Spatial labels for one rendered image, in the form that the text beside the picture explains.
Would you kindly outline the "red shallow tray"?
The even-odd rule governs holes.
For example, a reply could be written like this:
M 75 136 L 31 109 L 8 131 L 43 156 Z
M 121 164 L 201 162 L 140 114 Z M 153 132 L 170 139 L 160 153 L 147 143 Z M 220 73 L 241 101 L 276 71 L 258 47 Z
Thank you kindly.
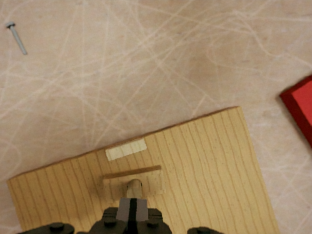
M 298 125 L 302 134 L 306 138 L 310 147 L 312 148 L 312 85 L 311 84 L 312 84 L 312 75 L 300 81 L 299 83 L 289 88 L 288 90 L 286 90 L 279 96 L 282 99 L 288 111 L 290 112 L 294 121 Z

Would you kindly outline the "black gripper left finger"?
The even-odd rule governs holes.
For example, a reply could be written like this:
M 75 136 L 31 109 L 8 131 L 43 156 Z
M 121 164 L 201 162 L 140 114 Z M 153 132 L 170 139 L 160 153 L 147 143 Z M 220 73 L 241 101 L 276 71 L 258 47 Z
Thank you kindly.
M 89 232 L 78 231 L 76 234 L 131 234 L 133 203 L 134 198 L 121 198 L 119 207 L 105 209 L 101 220 L 95 222 Z M 74 226 L 54 222 L 17 234 L 74 234 Z

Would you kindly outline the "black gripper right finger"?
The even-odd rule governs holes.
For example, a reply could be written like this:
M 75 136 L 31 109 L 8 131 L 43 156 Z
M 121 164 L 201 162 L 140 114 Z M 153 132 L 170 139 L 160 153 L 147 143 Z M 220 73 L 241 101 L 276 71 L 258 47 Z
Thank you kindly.
M 163 222 L 162 212 L 160 210 L 157 208 L 148 208 L 147 199 L 134 198 L 131 234 L 172 234 L 172 232 L 168 224 Z M 187 234 L 224 233 L 201 226 L 188 229 Z

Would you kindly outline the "tan wood-grain board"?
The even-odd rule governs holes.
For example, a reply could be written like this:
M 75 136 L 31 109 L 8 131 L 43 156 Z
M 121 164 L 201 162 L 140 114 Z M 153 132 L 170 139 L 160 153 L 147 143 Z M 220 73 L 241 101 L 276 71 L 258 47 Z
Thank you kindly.
M 241 106 L 20 173 L 6 180 L 22 232 L 53 222 L 91 229 L 107 204 L 106 174 L 161 165 L 166 193 L 141 197 L 173 234 L 281 234 Z

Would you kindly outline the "grey metal nail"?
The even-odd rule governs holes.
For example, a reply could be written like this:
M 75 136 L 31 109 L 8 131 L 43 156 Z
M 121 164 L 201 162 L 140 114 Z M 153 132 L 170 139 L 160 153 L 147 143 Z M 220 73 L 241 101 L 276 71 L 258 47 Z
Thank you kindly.
M 21 42 L 21 40 L 20 40 L 20 38 L 19 38 L 19 36 L 18 36 L 16 30 L 15 30 L 15 28 L 14 28 L 14 26 L 15 26 L 14 21 L 11 21 L 11 22 L 6 23 L 5 26 L 6 26 L 6 28 L 10 28 L 10 29 L 11 29 L 11 31 L 12 31 L 12 33 L 13 33 L 13 35 L 14 35 L 14 37 L 15 37 L 17 43 L 18 43 L 18 45 L 20 46 L 20 48 L 21 48 L 23 54 L 24 54 L 24 55 L 27 55 L 27 52 L 26 52 L 26 50 L 25 50 L 25 48 L 24 48 L 24 46 L 23 46 L 23 44 L 22 44 L 22 42 Z

